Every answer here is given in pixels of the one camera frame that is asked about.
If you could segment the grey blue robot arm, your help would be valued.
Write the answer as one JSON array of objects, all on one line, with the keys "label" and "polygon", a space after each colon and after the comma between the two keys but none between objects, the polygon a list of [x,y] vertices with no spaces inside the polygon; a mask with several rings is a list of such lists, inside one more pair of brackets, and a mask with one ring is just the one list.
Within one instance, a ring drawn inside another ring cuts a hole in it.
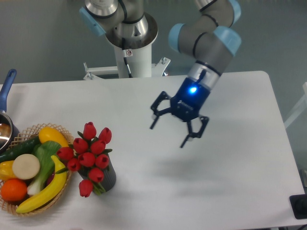
[{"label": "grey blue robot arm", "polygon": [[[231,29],[241,15],[235,0],[198,0],[200,18],[193,24],[175,24],[169,46],[195,63],[174,96],[166,92],[151,105],[154,120],[171,114],[187,124],[186,140],[200,138],[209,122],[200,109],[236,55],[241,37]],[[158,35],[155,19],[141,0],[87,0],[79,10],[96,36],[104,35],[114,47],[120,78],[152,75],[152,43]]]}]

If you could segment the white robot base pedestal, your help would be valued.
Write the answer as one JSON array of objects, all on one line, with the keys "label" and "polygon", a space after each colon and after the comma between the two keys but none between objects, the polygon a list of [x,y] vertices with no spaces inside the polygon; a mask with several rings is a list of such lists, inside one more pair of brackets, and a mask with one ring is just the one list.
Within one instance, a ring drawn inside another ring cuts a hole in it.
[{"label": "white robot base pedestal", "polygon": [[166,68],[171,60],[162,57],[157,63],[152,62],[152,45],[143,48],[123,50],[113,46],[116,66],[88,68],[84,63],[84,80],[96,80],[106,75],[122,78],[148,78],[166,76]]}]

